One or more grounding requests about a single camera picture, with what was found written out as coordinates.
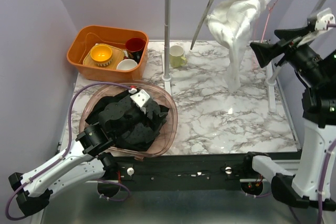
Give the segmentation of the white skirt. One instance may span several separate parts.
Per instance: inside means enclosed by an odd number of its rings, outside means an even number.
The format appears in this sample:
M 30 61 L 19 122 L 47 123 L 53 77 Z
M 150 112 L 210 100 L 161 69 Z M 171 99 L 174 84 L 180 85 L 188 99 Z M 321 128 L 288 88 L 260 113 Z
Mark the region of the white skirt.
M 240 87 L 240 66 L 253 33 L 253 25 L 270 1 L 222 1 L 205 18 L 205 24 L 215 40 L 229 50 L 229 66 L 224 80 L 230 92 Z

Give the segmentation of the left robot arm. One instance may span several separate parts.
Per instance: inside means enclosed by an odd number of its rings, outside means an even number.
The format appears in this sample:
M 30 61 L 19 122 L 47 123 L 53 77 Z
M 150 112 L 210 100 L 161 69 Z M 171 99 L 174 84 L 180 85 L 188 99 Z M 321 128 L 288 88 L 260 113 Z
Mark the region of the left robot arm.
M 25 173 L 13 173 L 9 182 L 14 190 L 23 217 L 32 216 L 48 206 L 57 188 L 64 188 L 92 179 L 112 179 L 117 163 L 111 147 L 125 131 L 117 128 L 114 137 L 108 137 L 100 122 L 88 126 L 75 140 L 70 140 L 65 150 L 46 163 Z

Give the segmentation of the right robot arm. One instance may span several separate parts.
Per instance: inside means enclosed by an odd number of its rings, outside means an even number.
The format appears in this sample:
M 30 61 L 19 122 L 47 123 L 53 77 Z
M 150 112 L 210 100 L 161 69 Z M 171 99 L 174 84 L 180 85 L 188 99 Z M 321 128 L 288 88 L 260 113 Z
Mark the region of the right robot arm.
M 260 174 L 271 183 L 273 197 L 290 207 L 335 211 L 330 180 L 335 162 L 335 52 L 322 59 L 309 45 L 312 28 L 277 29 L 275 44 L 251 42 L 260 67 L 279 55 L 306 87 L 302 94 L 304 145 L 295 174 L 267 154 L 249 152 L 241 165 L 249 178 Z

